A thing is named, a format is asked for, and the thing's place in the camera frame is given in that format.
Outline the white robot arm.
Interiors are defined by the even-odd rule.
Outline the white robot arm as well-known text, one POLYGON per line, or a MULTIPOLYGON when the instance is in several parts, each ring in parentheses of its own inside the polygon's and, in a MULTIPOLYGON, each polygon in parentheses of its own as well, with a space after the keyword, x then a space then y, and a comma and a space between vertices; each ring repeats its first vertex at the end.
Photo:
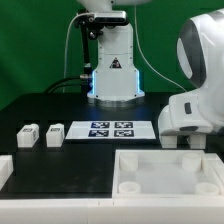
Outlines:
POLYGON ((224 8, 188 19, 176 57, 192 91, 173 95, 158 117, 162 136, 224 131, 224 8))

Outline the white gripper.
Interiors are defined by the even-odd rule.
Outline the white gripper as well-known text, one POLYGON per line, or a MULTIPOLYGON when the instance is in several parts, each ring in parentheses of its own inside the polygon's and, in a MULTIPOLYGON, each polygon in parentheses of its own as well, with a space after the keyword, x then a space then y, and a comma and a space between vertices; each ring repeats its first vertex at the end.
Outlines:
POLYGON ((161 136, 210 134, 224 132, 224 113, 199 101, 200 91, 173 95, 158 118, 161 136))

